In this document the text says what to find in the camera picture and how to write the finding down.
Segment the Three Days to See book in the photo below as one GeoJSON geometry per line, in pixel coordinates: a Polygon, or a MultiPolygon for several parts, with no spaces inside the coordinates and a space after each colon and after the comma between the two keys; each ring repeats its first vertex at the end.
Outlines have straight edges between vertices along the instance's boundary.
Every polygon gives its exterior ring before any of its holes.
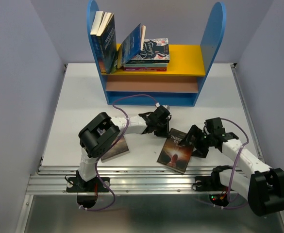
{"type": "Polygon", "coordinates": [[[192,143],[179,145],[186,134],[171,128],[170,138],[167,138],[159,154],[157,162],[178,173],[185,174],[194,146],[192,143]]]}

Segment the A Tale of Two Cities book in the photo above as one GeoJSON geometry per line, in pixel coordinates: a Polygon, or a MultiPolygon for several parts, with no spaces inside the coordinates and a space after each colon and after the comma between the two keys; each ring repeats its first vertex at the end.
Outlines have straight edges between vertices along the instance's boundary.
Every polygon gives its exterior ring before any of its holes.
{"type": "Polygon", "coordinates": [[[125,140],[125,137],[121,137],[120,140],[101,157],[101,162],[108,162],[122,155],[128,154],[129,152],[130,150],[125,140]]]}

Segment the Little Women floral book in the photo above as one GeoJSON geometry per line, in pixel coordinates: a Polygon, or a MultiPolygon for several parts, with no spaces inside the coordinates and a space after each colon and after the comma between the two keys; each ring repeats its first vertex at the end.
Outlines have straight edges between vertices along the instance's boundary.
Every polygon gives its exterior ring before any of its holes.
{"type": "Polygon", "coordinates": [[[144,39],[143,50],[131,60],[170,60],[168,38],[144,39]]]}

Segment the Animal Farm blue book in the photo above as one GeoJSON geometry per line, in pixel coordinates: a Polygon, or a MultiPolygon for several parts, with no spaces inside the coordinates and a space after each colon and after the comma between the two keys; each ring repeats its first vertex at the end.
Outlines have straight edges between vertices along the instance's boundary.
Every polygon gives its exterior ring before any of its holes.
{"type": "Polygon", "coordinates": [[[121,68],[143,49],[146,26],[138,24],[137,27],[124,39],[118,50],[117,66],[121,68]]]}

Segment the Nineteen Eighty-Four dark book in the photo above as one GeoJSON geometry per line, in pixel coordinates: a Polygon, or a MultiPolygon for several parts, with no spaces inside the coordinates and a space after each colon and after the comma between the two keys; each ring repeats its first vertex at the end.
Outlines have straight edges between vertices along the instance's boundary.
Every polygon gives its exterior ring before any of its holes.
{"type": "Polygon", "coordinates": [[[110,73],[114,65],[117,51],[115,16],[111,12],[103,12],[102,21],[96,33],[97,59],[100,71],[110,73]]]}

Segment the Jane Eyre blue book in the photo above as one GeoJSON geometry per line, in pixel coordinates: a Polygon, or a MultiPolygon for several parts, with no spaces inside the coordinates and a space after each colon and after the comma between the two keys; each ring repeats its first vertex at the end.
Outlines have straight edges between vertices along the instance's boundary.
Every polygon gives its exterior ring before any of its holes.
{"type": "Polygon", "coordinates": [[[93,24],[92,24],[90,35],[91,35],[91,39],[93,42],[94,51],[95,51],[96,58],[98,60],[100,71],[102,73],[105,73],[106,69],[105,69],[105,65],[103,61],[102,51],[100,48],[100,42],[97,37],[97,33],[99,31],[99,28],[100,28],[100,25],[103,19],[104,19],[104,11],[97,11],[95,14],[93,24]]]}

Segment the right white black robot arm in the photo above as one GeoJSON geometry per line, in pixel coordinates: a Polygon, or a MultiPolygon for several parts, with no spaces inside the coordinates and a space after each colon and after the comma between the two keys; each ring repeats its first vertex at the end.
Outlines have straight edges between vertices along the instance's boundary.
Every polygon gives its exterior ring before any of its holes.
{"type": "Polygon", "coordinates": [[[233,132],[226,132],[223,118],[207,119],[203,129],[192,125],[180,145],[193,146],[192,156],[205,158],[209,148],[219,150],[233,161],[232,166],[217,166],[206,177],[196,177],[196,191],[227,192],[222,198],[211,197],[215,206],[226,208],[234,191],[247,200],[257,216],[284,211],[284,171],[272,168],[253,155],[233,132]]]}

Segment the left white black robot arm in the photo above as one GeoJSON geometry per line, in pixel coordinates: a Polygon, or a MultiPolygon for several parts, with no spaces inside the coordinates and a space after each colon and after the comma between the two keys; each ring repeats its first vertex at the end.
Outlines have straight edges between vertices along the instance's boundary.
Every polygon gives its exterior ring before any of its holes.
{"type": "Polygon", "coordinates": [[[96,162],[116,142],[126,134],[149,134],[169,137],[169,106],[157,105],[153,112],[133,117],[110,117],[106,112],[99,113],[78,134],[82,148],[81,162],[74,182],[83,191],[94,187],[96,162]]]}

